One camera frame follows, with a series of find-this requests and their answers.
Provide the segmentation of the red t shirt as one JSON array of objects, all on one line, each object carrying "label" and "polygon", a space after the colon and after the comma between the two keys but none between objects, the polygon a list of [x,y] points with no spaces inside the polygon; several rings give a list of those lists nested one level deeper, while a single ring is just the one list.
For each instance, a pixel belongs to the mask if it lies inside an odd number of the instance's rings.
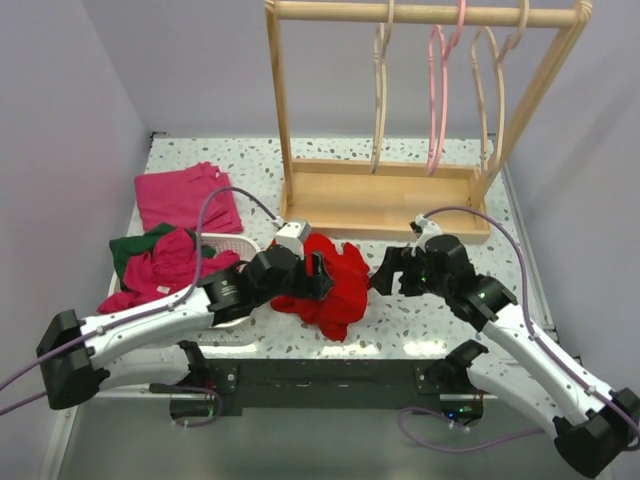
[{"label": "red t shirt", "polygon": [[307,255],[323,254],[334,287],[321,301],[281,296],[271,301],[271,308],[295,314],[305,324],[318,327],[327,339],[343,342],[348,327],[364,317],[370,289],[369,266],[355,245],[346,242],[339,252],[334,242],[320,233],[308,237],[304,251]]}]

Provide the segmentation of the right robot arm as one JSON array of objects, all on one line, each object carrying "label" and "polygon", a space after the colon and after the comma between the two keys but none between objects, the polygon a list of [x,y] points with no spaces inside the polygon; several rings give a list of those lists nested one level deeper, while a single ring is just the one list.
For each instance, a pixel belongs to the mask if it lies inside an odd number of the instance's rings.
[{"label": "right robot arm", "polygon": [[580,475],[598,477],[638,439],[638,395],[614,389],[577,363],[531,321],[524,304],[500,281],[475,271],[456,237],[387,248],[371,285],[388,296],[395,282],[403,296],[442,298],[455,317],[517,365],[513,372],[499,372],[488,347],[470,341],[447,357],[448,386],[459,393],[476,387],[501,397],[536,422]]}]

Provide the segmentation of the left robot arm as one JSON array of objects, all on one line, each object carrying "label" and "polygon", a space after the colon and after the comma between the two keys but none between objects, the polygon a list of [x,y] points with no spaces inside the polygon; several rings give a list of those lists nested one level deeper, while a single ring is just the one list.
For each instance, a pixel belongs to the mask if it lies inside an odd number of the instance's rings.
[{"label": "left robot arm", "polygon": [[249,316],[281,297],[320,301],[335,285],[318,252],[300,258],[281,245],[200,279],[176,294],[114,314],[56,314],[36,354],[48,404],[78,406],[114,378],[110,364],[168,337]]}]

